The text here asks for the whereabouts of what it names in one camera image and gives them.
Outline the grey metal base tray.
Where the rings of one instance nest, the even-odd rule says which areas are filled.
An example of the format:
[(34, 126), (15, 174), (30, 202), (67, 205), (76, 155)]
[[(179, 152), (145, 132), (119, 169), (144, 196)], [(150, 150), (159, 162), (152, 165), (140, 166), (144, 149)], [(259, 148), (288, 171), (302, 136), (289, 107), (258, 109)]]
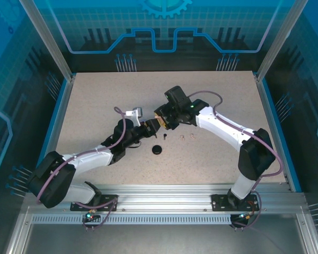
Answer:
[(23, 254), (305, 254), (293, 223), (260, 232), (226, 225), (34, 225)]

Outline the aluminium table side rail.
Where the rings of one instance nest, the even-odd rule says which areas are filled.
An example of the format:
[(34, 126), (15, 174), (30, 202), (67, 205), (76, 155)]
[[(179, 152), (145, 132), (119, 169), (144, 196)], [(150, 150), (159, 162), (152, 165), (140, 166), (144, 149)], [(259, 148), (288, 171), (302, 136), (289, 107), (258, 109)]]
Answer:
[(287, 142), (282, 131), (281, 124), (267, 82), (265, 81), (265, 79), (263, 79), (262, 81), (258, 81), (258, 79), (256, 78), (256, 85), (271, 131), (271, 136), (274, 141), (275, 149), (284, 164), (283, 174), (287, 179), (287, 183), (289, 184), (291, 191), (300, 193), (302, 192), (302, 188), (299, 183), (292, 158), (290, 156)]
[(64, 80), (43, 142), (38, 164), (47, 153), (56, 150), (72, 88), (73, 83)]

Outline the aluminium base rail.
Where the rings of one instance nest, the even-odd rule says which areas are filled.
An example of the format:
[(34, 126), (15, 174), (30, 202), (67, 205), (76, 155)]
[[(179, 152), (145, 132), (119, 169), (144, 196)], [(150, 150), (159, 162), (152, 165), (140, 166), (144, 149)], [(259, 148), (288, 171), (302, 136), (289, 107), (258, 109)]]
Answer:
[[(99, 185), (104, 194), (118, 195), (117, 213), (212, 213), (211, 195), (226, 194), (229, 184), (203, 185)], [(303, 193), (291, 192), (286, 183), (260, 183), (261, 213), (298, 214), (309, 209)]]

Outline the aluminium corner frame post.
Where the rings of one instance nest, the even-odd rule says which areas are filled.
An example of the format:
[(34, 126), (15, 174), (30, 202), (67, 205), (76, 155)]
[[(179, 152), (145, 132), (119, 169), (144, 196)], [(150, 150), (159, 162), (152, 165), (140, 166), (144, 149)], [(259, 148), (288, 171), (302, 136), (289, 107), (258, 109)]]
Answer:
[(278, 55), (280, 49), (284, 45), (286, 39), (290, 35), (294, 25), (299, 19), (304, 7), (306, 6), (308, 0), (295, 0), (292, 7), (290, 8), (286, 18), (284, 19), (281, 28), (279, 29), (270, 49), (268, 50), (265, 58), (258, 69), (256, 74), (256, 82), (262, 83), (265, 75), (273, 64), (276, 56)]
[(67, 82), (73, 82), (73, 74), (59, 48), (54, 37), (52, 36), (46, 22), (44, 21), (40, 11), (36, 7), (33, 0), (19, 0), (20, 4), (24, 8), (27, 16), (32, 22), (34, 28), (38, 32), (44, 45), (51, 54), (55, 64), (59, 68), (61, 74)]

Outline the aluminium lower frame bar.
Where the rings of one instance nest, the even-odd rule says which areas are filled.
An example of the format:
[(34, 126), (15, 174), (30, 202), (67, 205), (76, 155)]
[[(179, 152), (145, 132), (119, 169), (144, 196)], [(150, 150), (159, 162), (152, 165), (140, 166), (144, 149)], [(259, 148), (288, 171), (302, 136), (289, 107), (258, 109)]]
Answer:
[(318, 254), (318, 231), (310, 213), (301, 207), (296, 214), (303, 248), (306, 254)]
[(33, 215), (29, 209), (19, 214), (5, 254), (23, 254), (28, 242)]

